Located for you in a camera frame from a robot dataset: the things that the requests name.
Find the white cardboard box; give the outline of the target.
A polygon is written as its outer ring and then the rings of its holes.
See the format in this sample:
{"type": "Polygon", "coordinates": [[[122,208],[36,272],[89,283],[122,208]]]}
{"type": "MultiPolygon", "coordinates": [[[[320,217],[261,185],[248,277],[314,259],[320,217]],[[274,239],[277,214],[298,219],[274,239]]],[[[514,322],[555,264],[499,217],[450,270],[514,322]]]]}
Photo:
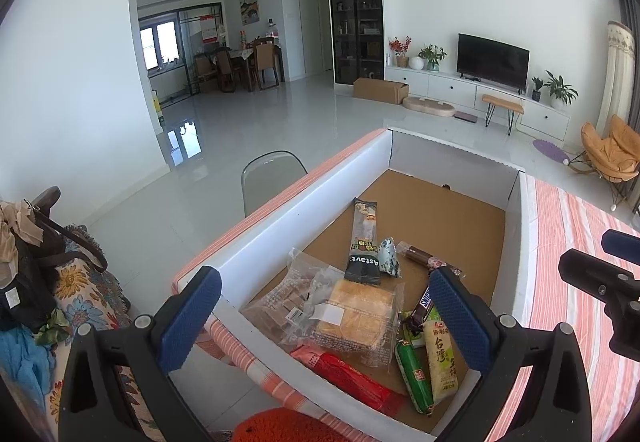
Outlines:
{"type": "Polygon", "coordinates": [[[351,441],[431,441],[460,410],[478,373],[461,370],[458,393],[432,417],[393,418],[294,361],[242,314],[274,283],[293,249],[324,264],[345,264],[355,198],[376,202],[378,237],[396,243],[405,309],[423,295],[428,270],[446,261],[461,269],[466,287],[494,313],[528,324],[535,283],[533,177],[512,163],[401,129],[364,136],[283,189],[189,262],[172,287],[186,287],[203,265],[218,269],[222,297],[198,343],[283,406],[351,441]]]}

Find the dining table with chairs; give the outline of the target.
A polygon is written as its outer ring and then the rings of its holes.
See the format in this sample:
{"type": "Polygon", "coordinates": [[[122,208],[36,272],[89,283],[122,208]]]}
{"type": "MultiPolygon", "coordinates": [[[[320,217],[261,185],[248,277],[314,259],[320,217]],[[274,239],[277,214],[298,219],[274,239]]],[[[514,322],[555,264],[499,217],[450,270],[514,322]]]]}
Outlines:
{"type": "Polygon", "coordinates": [[[213,85],[221,93],[233,93],[243,82],[249,92],[267,90],[285,81],[281,47],[275,38],[256,38],[244,50],[215,46],[193,58],[200,90],[213,85]]]}

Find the bread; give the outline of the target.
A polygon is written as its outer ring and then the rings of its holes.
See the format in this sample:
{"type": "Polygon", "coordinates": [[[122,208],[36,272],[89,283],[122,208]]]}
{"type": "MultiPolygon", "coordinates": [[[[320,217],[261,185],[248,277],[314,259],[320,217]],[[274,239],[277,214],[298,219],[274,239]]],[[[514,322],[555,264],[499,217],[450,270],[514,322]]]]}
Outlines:
{"type": "Polygon", "coordinates": [[[369,367],[390,364],[405,285],[370,286],[340,278],[315,279],[300,334],[317,346],[359,358],[369,367]]]}

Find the red snack packet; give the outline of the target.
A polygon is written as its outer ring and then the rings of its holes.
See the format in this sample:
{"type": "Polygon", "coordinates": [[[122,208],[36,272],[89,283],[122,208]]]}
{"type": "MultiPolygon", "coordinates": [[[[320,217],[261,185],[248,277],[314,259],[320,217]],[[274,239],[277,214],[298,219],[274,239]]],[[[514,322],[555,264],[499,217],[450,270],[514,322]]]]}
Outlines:
{"type": "Polygon", "coordinates": [[[379,384],[332,353],[302,344],[290,355],[316,375],[372,410],[395,417],[404,405],[404,397],[401,394],[379,384]]]}

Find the purple round mat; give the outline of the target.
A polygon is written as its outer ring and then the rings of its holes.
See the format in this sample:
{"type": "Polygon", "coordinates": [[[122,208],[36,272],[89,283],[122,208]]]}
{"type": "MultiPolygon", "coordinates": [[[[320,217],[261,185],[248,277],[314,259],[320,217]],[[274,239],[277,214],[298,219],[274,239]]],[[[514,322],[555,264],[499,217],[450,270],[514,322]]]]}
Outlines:
{"type": "Polygon", "coordinates": [[[570,157],[567,156],[567,153],[552,142],[545,141],[544,139],[534,139],[533,146],[537,149],[538,153],[555,162],[561,163],[561,165],[568,165],[570,163],[570,157]]]}

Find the white round vase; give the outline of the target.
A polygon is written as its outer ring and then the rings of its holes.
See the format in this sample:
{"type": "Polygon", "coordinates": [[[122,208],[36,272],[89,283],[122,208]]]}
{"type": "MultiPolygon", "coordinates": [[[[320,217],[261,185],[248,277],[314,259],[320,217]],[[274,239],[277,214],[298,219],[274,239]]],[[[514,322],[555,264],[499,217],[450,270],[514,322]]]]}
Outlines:
{"type": "Polygon", "coordinates": [[[409,68],[412,70],[423,70],[424,59],[419,56],[414,56],[409,59],[409,68]]]}

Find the dark brown sausage packet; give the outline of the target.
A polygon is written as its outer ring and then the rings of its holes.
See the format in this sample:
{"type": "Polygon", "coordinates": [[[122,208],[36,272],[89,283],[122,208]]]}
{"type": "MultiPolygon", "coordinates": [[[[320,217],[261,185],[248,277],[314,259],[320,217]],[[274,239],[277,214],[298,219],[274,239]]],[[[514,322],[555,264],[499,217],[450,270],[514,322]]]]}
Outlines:
{"type": "Polygon", "coordinates": [[[420,264],[420,266],[425,267],[428,272],[433,272],[434,269],[450,269],[451,272],[454,273],[458,278],[462,279],[465,277],[465,274],[461,269],[440,260],[435,257],[433,254],[430,254],[422,249],[419,249],[413,245],[409,245],[404,241],[401,241],[396,245],[396,250],[398,254],[403,255],[405,258],[413,261],[414,263],[420,264]]]}

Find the white tv cabinet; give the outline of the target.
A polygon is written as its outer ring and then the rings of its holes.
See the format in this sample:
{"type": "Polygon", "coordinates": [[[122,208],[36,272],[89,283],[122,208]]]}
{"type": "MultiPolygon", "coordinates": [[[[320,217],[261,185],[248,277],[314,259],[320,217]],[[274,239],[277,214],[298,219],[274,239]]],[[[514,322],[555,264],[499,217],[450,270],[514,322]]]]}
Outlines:
{"type": "Polygon", "coordinates": [[[508,100],[523,109],[523,113],[514,113],[514,128],[518,131],[540,139],[553,139],[559,144],[566,139],[570,117],[528,97],[442,72],[386,67],[384,74],[386,80],[408,84],[412,96],[448,102],[461,111],[483,118],[489,107],[485,97],[508,100]]]}

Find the black flat television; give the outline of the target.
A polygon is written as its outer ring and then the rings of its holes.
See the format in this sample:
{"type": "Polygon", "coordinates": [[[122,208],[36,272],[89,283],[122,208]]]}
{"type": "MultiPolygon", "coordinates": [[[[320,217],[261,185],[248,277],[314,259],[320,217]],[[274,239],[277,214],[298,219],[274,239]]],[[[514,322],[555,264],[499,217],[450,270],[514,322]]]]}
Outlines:
{"type": "Polygon", "coordinates": [[[462,76],[526,89],[529,50],[489,38],[458,34],[457,72],[462,76]]]}

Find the clear packet of wafers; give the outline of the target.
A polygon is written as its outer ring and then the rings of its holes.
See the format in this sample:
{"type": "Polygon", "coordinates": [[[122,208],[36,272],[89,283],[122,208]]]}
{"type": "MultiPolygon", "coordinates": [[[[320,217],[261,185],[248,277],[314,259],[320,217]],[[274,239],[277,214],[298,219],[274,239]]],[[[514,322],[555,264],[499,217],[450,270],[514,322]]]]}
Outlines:
{"type": "Polygon", "coordinates": [[[277,284],[250,301],[241,314],[264,336],[285,352],[291,352],[312,337],[318,319],[314,307],[329,300],[344,272],[299,249],[288,253],[288,267],[277,284]]]}

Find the small potted plant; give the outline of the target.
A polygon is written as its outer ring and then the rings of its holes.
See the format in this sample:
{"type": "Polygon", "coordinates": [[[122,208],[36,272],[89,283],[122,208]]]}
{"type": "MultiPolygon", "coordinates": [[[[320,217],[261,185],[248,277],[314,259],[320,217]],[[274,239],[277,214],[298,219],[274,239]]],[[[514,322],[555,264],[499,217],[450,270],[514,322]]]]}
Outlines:
{"type": "Polygon", "coordinates": [[[538,76],[534,76],[532,79],[533,90],[532,90],[532,99],[535,102],[539,102],[541,98],[541,91],[544,87],[544,81],[542,81],[538,76]]]}

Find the green potted plant left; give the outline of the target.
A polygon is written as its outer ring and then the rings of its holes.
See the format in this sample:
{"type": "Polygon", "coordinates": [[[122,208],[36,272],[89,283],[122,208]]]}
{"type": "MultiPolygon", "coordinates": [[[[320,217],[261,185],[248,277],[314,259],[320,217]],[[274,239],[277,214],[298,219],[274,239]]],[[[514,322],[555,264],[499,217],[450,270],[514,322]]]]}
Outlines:
{"type": "Polygon", "coordinates": [[[440,63],[447,57],[447,52],[436,44],[430,44],[421,48],[418,56],[425,61],[426,69],[438,71],[440,63]]]}

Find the orange lounge chair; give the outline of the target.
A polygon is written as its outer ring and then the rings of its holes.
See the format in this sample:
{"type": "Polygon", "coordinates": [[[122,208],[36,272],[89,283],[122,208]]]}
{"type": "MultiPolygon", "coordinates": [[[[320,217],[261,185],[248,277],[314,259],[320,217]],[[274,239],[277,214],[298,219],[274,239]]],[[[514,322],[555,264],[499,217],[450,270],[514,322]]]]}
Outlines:
{"type": "Polygon", "coordinates": [[[607,136],[600,136],[587,122],[580,130],[580,138],[582,152],[572,159],[565,159],[563,165],[578,174],[596,173],[605,180],[612,194],[610,209],[615,212],[639,177],[639,134],[614,115],[607,136]]]}

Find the red flower pot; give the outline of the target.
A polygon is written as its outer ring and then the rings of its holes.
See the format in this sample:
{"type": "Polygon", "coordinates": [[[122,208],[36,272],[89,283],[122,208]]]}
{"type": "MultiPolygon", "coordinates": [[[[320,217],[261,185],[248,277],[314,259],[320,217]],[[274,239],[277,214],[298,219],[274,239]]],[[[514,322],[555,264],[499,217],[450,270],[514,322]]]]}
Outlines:
{"type": "Polygon", "coordinates": [[[409,35],[406,35],[405,38],[391,38],[388,41],[388,47],[390,51],[395,56],[396,64],[399,68],[407,68],[408,67],[408,50],[411,46],[412,38],[409,35]]]}

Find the beige oval cat scratcher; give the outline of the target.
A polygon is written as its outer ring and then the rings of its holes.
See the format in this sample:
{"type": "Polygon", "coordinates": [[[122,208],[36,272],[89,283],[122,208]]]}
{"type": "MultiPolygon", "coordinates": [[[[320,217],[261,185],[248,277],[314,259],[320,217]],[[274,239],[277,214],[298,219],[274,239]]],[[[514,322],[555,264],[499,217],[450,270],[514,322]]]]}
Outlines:
{"type": "Polygon", "coordinates": [[[402,100],[401,105],[417,113],[435,117],[451,118],[456,113],[456,108],[448,102],[439,102],[426,97],[407,96],[402,100]]]}

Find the yellow rice cracker packet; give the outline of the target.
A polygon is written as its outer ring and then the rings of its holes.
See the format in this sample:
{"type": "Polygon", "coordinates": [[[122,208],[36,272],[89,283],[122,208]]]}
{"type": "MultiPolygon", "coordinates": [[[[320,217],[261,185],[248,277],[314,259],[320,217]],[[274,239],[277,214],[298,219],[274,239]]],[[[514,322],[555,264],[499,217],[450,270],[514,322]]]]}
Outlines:
{"type": "Polygon", "coordinates": [[[458,376],[449,329],[436,307],[423,324],[423,336],[435,404],[454,396],[458,391],[458,376]]]}

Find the red striped tablecloth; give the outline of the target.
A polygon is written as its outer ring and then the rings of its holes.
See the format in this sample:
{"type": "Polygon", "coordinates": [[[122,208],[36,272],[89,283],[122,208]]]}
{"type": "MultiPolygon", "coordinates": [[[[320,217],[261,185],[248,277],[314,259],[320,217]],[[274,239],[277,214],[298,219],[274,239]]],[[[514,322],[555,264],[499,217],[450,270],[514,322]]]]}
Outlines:
{"type": "Polygon", "coordinates": [[[607,439],[631,407],[639,366],[608,346],[603,304],[561,279],[563,252],[601,255],[601,238],[622,223],[511,163],[399,129],[374,131],[324,162],[215,240],[174,279],[186,287],[213,266],[222,296],[201,347],[229,358],[282,405],[325,422],[353,441],[431,441],[461,405],[430,418],[387,417],[291,358],[250,324],[242,307],[274,282],[292,249],[335,267],[347,261],[352,202],[378,203],[382,237],[405,240],[464,274],[464,284],[496,314],[548,329],[573,327],[591,396],[593,436],[607,439]]]}

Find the grey folding chair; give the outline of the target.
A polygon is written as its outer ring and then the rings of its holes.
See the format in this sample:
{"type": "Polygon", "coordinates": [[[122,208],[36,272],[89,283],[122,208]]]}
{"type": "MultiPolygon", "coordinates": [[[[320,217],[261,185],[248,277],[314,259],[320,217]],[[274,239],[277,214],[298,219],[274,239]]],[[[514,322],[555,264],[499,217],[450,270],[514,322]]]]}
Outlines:
{"type": "Polygon", "coordinates": [[[299,157],[273,150],[248,162],[241,174],[244,215],[248,217],[308,173],[299,157]]]}

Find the small wooden bench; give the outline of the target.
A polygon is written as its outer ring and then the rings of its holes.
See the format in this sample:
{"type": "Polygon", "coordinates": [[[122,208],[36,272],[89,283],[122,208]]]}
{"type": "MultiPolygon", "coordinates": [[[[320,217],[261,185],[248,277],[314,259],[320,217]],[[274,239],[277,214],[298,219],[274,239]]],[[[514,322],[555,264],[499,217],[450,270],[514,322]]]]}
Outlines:
{"type": "Polygon", "coordinates": [[[480,98],[482,102],[487,105],[485,116],[485,127],[488,128],[489,124],[494,117],[497,109],[506,110],[508,117],[506,118],[506,127],[508,128],[508,134],[512,133],[514,124],[518,116],[524,115],[524,107],[516,102],[511,102],[509,99],[500,98],[494,95],[483,94],[480,98]]]}

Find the orange knitted cushion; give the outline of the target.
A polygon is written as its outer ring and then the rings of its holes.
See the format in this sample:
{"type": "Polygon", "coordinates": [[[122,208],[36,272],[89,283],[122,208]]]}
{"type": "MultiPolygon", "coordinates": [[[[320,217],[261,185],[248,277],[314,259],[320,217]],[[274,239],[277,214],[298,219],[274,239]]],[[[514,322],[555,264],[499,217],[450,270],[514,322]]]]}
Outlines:
{"type": "Polygon", "coordinates": [[[328,425],[297,410],[273,408],[237,425],[232,442],[347,442],[328,425]]]}

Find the green sausage stick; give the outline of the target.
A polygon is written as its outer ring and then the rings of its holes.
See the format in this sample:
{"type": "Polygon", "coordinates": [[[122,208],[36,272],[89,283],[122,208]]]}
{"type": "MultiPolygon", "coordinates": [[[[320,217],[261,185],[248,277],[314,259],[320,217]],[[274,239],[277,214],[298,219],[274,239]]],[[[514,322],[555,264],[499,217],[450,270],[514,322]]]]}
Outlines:
{"type": "Polygon", "coordinates": [[[427,381],[412,344],[406,339],[399,339],[395,344],[394,353],[414,409],[421,415],[431,416],[434,408],[431,384],[427,381]]]}

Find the floral fabric sofa cover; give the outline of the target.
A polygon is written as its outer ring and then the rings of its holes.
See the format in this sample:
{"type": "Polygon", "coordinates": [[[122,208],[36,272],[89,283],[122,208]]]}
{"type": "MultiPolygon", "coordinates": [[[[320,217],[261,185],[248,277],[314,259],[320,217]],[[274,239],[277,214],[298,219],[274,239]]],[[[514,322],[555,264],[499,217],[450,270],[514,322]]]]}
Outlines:
{"type": "Polygon", "coordinates": [[[100,250],[98,244],[83,226],[70,225],[68,230],[91,248],[58,237],[70,258],[46,269],[54,278],[51,293],[55,300],[53,324],[44,335],[48,342],[37,344],[39,336],[23,326],[1,334],[1,382],[38,441],[58,440],[64,374],[78,328],[117,329],[131,323],[119,281],[90,264],[96,261],[93,254],[100,250]]]}

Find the black handbag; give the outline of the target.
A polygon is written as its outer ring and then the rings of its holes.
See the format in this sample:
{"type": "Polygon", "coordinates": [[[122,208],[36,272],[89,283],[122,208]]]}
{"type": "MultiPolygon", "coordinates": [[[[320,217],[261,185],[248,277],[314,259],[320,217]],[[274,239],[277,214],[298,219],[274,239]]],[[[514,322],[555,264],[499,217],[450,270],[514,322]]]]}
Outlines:
{"type": "Polygon", "coordinates": [[[47,324],[55,309],[59,266],[76,259],[102,273],[102,250],[50,217],[61,197],[51,186],[35,200],[1,202],[1,329],[25,326],[31,332],[47,324]]]}

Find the brown chocolate bar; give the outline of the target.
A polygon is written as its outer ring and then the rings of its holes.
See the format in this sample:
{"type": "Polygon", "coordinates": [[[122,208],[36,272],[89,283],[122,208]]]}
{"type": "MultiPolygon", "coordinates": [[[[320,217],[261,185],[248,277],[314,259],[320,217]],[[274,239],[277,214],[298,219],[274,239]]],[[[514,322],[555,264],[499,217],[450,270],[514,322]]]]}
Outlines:
{"type": "Polygon", "coordinates": [[[422,332],[423,324],[425,323],[428,314],[433,309],[434,301],[431,296],[431,288],[426,287],[421,295],[421,298],[411,312],[404,312],[402,314],[401,325],[405,327],[407,332],[411,335],[417,335],[422,332]]]}

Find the large potted plant right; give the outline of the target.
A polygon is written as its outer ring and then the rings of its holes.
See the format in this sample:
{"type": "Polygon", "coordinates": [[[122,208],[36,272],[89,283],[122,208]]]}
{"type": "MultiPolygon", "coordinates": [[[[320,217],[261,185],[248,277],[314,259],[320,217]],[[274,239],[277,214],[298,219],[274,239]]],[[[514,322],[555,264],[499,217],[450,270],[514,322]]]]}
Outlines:
{"type": "Polygon", "coordinates": [[[555,76],[549,70],[546,73],[548,79],[544,82],[544,86],[549,90],[552,107],[557,110],[567,110],[579,96],[576,88],[567,83],[560,74],[555,76]]]}

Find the white blueberry snack packet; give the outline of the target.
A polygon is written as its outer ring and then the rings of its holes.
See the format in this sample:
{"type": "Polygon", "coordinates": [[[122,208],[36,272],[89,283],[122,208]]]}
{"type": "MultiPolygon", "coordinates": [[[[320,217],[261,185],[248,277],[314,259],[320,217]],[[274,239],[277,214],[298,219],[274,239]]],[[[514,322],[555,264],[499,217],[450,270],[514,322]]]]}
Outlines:
{"type": "Polygon", "coordinates": [[[378,268],[382,274],[389,277],[401,277],[396,243],[392,237],[383,239],[378,245],[378,268]]]}

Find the black glass display cabinet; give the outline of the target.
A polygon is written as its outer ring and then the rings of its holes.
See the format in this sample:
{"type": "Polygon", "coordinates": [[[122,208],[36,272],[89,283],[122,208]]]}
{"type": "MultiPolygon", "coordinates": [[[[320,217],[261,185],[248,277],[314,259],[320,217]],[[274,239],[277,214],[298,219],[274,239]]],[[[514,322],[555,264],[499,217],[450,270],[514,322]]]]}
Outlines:
{"type": "Polygon", "coordinates": [[[384,76],[382,0],[330,0],[334,82],[384,76]]]}

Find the long black snack packet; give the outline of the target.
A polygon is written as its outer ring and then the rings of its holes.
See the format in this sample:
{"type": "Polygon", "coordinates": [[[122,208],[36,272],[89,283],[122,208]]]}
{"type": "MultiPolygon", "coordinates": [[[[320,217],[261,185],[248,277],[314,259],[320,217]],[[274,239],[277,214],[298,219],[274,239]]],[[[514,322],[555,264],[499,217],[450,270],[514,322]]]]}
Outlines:
{"type": "Polygon", "coordinates": [[[354,199],[352,237],[350,237],[349,256],[345,269],[345,278],[354,283],[381,285],[378,235],[376,235],[377,214],[378,204],[375,201],[354,199]]]}

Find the brown cardboard box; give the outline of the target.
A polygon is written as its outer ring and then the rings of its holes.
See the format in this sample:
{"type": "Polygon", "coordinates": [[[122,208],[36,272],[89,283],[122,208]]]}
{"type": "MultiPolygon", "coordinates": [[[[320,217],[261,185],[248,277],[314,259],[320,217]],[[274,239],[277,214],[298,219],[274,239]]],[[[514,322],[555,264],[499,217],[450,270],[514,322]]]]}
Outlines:
{"type": "Polygon", "coordinates": [[[373,102],[401,105],[409,96],[409,85],[401,82],[380,79],[359,78],[354,82],[352,96],[373,102]]]}

